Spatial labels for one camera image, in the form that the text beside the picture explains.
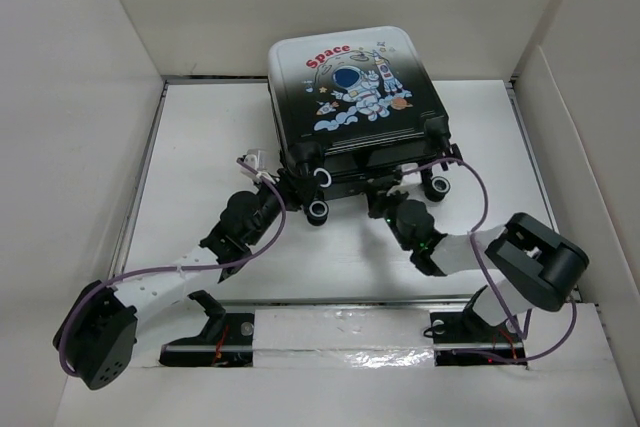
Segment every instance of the rocket illustration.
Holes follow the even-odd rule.
[[[376,63],[376,67],[380,72],[380,76],[382,77],[382,82],[384,83],[384,91],[387,94],[397,94],[399,91],[402,91],[402,84],[398,79],[395,78],[391,69],[389,68],[389,63],[380,57],[380,54],[373,51],[373,60]]]
[[[335,112],[336,107],[338,107],[337,102],[318,102],[320,104],[320,108],[316,112],[316,115],[327,115],[330,112]]]

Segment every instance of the astronaut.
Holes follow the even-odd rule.
[[[387,117],[389,110],[380,105],[380,76],[373,70],[363,72],[357,67],[346,65],[339,67],[333,73],[333,81],[338,87],[342,87],[347,92],[333,91],[333,95],[338,100],[345,102],[355,102],[356,110],[367,116],[373,122],[380,117]]]
[[[382,76],[382,82],[384,91],[388,95],[398,96],[398,97],[411,97],[411,92],[408,90],[404,90],[403,85],[400,83],[398,79],[395,78],[393,73],[391,72],[391,68],[389,67],[389,63],[384,60],[378,52],[373,51],[373,60],[376,63],[376,67]]]

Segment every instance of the cable connector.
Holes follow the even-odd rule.
[[[266,150],[262,149],[249,149],[247,150],[246,155],[244,156],[243,162],[247,164],[252,169],[258,172],[257,175],[254,175],[249,170],[241,168],[240,171],[243,175],[249,177],[253,182],[260,182],[260,178],[264,177],[267,180],[275,183],[274,178],[269,174],[269,169],[267,167],[269,154]]]

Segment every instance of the wheel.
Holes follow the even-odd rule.
[[[333,178],[327,169],[323,169],[322,167],[318,167],[313,171],[313,176],[318,177],[320,179],[320,187],[326,189],[330,187],[333,183]]]
[[[307,221],[316,227],[321,226],[329,217],[329,206],[323,200],[314,200],[307,210]]]
[[[451,184],[444,177],[431,177],[423,183],[424,194],[431,202],[441,202],[451,190]]]

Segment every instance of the white base platform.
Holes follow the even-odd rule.
[[[566,330],[570,310],[536,312],[527,351],[552,345]],[[419,338],[418,326],[398,335]],[[292,321],[281,343],[290,344],[295,333],[304,343],[313,328]],[[342,335],[335,333],[335,339]],[[331,340],[328,334],[322,343]],[[55,427],[636,425],[593,305],[580,305],[567,344],[529,369],[429,362],[326,368],[322,357],[300,368],[289,362],[295,357],[284,353],[281,359],[277,368],[273,362],[244,369],[129,367],[97,392],[71,379]]]
[[[520,211],[549,224],[503,82],[444,81],[435,86],[451,117],[453,141],[487,184],[485,227]],[[277,158],[266,84],[170,85],[126,270],[167,265],[205,237],[229,196],[252,189],[235,158],[253,147],[268,149]],[[438,229],[465,233],[481,214],[480,189],[462,168],[444,175],[452,190],[442,204],[429,208]],[[321,228],[309,226],[302,214],[289,215],[273,249],[211,294],[221,301],[244,302],[417,300],[468,296],[482,285],[480,272],[422,275],[384,222],[367,218],[364,198],[353,197],[330,202],[329,221]]]

